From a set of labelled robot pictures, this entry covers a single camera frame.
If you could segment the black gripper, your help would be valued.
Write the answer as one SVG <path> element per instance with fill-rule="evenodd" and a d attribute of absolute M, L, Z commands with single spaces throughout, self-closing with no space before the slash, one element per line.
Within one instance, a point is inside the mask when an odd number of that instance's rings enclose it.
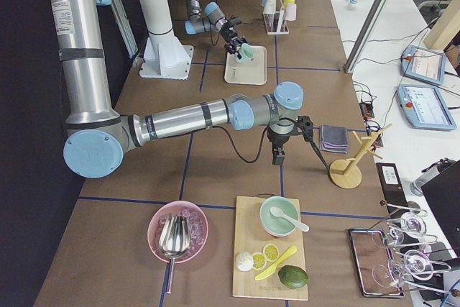
<path fill-rule="evenodd" d="M 267 138 L 272 144 L 272 164 L 283 165 L 285 152 L 283 145 L 289 140 L 291 132 L 286 133 L 276 132 L 272 127 L 268 127 Z"/>
<path fill-rule="evenodd" d="M 228 54 L 233 55 L 236 60 L 241 60 L 242 56 L 238 53 L 239 47 L 247 43 L 244 37 L 238 37 L 234 27 L 224 24 L 220 29 L 220 35 L 225 41 L 224 47 Z"/>

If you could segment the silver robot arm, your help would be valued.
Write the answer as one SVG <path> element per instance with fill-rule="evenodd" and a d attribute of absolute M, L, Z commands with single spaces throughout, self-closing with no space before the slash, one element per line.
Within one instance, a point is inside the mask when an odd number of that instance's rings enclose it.
<path fill-rule="evenodd" d="M 190 35 L 202 32 L 217 31 L 225 40 L 224 47 L 228 54 L 233 55 L 238 62 L 253 58 L 253 49 L 245 37 L 240 37 L 235 27 L 242 23 L 239 17 L 228 18 L 216 2 L 210 2 L 201 11 L 200 0 L 186 0 L 188 20 L 185 31 Z"/>
<path fill-rule="evenodd" d="M 169 137 L 194 133 L 230 123 L 235 130 L 265 125 L 262 136 L 272 143 L 272 164 L 282 165 L 282 146 L 290 136 L 312 134 L 310 120 L 299 116 L 303 89 L 282 82 L 273 93 L 250 98 L 236 94 L 147 116 L 122 116 L 111 105 L 104 49 L 96 11 L 100 0 L 50 0 L 59 42 L 59 57 L 70 101 L 65 120 L 69 137 L 63 148 L 67 166 L 85 178 L 101 178 L 114 172 L 124 154 L 136 147 Z M 167 0 L 139 0 L 149 31 L 145 48 L 146 77 L 186 79 L 193 47 L 175 36 Z M 218 4 L 208 4 L 203 18 L 199 0 L 187 0 L 186 31 L 216 30 L 225 48 L 237 61 L 248 60 L 251 50 L 234 27 L 238 17 L 225 16 Z"/>

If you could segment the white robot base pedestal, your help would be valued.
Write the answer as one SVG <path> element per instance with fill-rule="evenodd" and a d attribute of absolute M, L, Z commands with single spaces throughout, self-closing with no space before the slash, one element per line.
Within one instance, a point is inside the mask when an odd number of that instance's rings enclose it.
<path fill-rule="evenodd" d="M 184 46 L 175 36 L 167 0 L 139 0 L 147 25 L 140 76 L 184 80 L 188 77 L 193 47 Z"/>

